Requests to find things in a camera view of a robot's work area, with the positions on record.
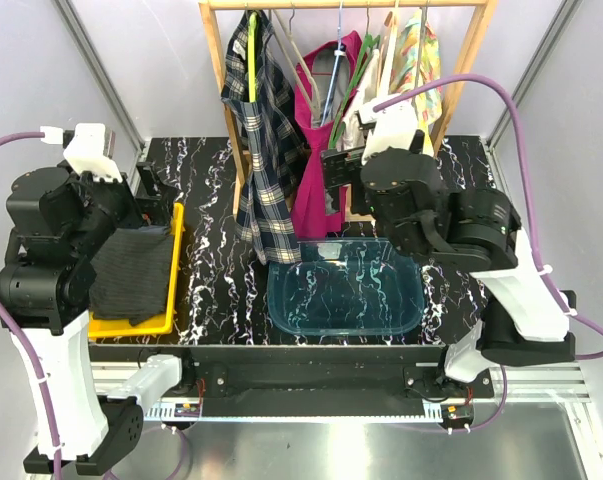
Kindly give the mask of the lime green hanger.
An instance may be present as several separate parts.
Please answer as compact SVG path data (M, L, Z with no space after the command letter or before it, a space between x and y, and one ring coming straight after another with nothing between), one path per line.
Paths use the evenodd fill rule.
M247 35L247 71L248 71L248 97L250 103L255 103L257 98L256 86L256 33L258 27L258 13L253 11L248 19Z

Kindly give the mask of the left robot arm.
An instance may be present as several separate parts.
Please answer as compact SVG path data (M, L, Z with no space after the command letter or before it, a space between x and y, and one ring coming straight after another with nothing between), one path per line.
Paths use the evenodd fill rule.
M20 176L6 202L13 221L0 271L0 318L24 363L41 436L29 473L103 475L137 446L145 414L169 390L196 386L173 355L147 359L120 387L95 389L89 355L93 258L119 229L144 225L124 177L76 173L67 164Z

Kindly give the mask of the yellow plastic tray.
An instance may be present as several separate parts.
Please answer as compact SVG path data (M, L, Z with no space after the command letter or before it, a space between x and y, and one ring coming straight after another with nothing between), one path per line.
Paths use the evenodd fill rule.
M155 315L137 326L132 326L126 318L116 320L103 320L96 318L89 312L88 338L91 342L101 339L121 339L130 337L157 337L170 334L174 328L176 316L176 293L178 273L180 270L180 255L184 227L184 205L175 203L173 205L173 217L171 221L171 236L174 239L170 267L170 279L167 290L165 311Z

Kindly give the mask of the navy plaid skirt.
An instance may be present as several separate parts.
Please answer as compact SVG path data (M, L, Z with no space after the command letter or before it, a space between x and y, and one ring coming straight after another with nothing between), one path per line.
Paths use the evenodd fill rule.
M255 103L249 102L248 19L256 11ZM262 264L295 263L300 247L286 199L302 179L305 137L294 119L294 90L274 58L274 28L262 10L244 13L228 43L221 92L242 128L251 168L240 193L237 236L250 243Z

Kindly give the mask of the white garment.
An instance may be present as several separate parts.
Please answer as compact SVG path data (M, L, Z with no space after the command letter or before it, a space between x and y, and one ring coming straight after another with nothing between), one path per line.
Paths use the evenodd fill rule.
M371 54L370 62L364 70L357 86L355 95L343 115L342 126L344 129L338 142L338 146L341 150L349 150L364 145L363 131L359 127L356 112L361 106L376 97L379 70L380 50L374 49Z

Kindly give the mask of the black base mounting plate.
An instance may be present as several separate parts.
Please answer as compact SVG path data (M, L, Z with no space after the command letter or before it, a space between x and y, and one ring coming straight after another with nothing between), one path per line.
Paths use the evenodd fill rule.
M107 391L147 360L170 354L183 378L167 398L203 396L206 420L322 421L359 417L397 421L424 415L424 398L442 356L427 346L93 345L99 388Z

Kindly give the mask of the cream wooden hanger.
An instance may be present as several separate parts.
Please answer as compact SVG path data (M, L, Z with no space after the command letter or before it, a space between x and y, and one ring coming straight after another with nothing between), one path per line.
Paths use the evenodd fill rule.
M392 67L396 50L399 27L399 0L395 0L392 10L384 21L384 30L380 44L380 56L376 81L376 96L386 97L390 92Z

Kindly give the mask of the magenta dress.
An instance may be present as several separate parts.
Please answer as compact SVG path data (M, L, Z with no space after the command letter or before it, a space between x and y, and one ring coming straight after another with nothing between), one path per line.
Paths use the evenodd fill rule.
M332 105L331 116L327 123L321 126L312 118L309 107L302 98L300 88L295 88L294 118L309 145L310 155L303 178L297 188L296 199L292 208L291 219L294 231L299 240L320 239L329 233L341 230L345 213L328 215L325 211L326 198L324 191L321 153L328 149L328 143L333 128L334 118L341 103L346 99L346 89L355 71L362 39L353 31L342 38L345 57L341 59L337 76L336 90ZM330 41L304 56L313 74L321 95L321 103L325 102L328 84L334 63L336 41ZM309 82L300 66L296 66L304 87L310 91Z

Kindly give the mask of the teal transparent plastic basin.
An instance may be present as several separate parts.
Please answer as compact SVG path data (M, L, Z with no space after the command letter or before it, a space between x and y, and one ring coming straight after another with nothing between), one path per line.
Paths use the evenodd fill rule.
M395 336L420 325L421 270L381 238L300 244L301 260L270 263L268 313L274 325L303 336Z

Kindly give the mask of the colourful floral shirt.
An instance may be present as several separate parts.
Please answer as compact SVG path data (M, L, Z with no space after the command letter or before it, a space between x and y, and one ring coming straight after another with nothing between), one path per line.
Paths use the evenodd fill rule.
M420 29L420 9L399 30L392 76L390 93L400 94L413 90L415 76L415 62L417 59L418 38ZM438 37L427 20L426 41L421 61L420 86L434 82L441 76L441 61ZM418 126L424 132L424 152L432 155L434 148L430 138L430 127L442 115L442 88L437 87L412 99Z

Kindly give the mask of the dark grey striped cloth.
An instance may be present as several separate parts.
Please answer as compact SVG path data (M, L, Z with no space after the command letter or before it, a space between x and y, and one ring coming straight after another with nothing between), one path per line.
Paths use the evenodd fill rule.
M166 310L174 237L149 226L118 229L92 260L90 310L102 320L136 326Z

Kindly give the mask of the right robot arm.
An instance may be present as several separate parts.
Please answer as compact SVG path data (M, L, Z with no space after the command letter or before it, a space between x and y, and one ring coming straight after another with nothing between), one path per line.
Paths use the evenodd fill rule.
M397 253L449 265L488 288L480 320L441 356L434 374L441 393L461 394L493 366L575 360L567 314L544 284L505 193L450 189L436 160L414 150L389 147L365 160L360 148L328 149L320 160L325 187L352 186L356 209L373 216Z

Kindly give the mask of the dark green hanger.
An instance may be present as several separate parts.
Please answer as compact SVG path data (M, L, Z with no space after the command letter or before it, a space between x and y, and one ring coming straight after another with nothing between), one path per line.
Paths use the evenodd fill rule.
M344 115L346 109L349 107L349 105L355 95L355 92L356 92L357 86L360 82L360 79L363 75L363 72L366 69L368 63L370 62L372 51L374 49L380 50L379 45L380 45L380 37L379 36L373 37L370 34L365 35L359 55L357 57L357 63L355 66L354 74L352 76L350 84L348 85L348 87L346 89L346 99L341 103L341 105L337 111L336 119L333 123L333 128L332 128L329 143L328 143L328 147L330 149L336 148L338 150L341 150L340 147L338 146L338 142L339 142L339 139L340 139L340 137L343 133L343 129L344 129L344 127L342 126L343 115Z

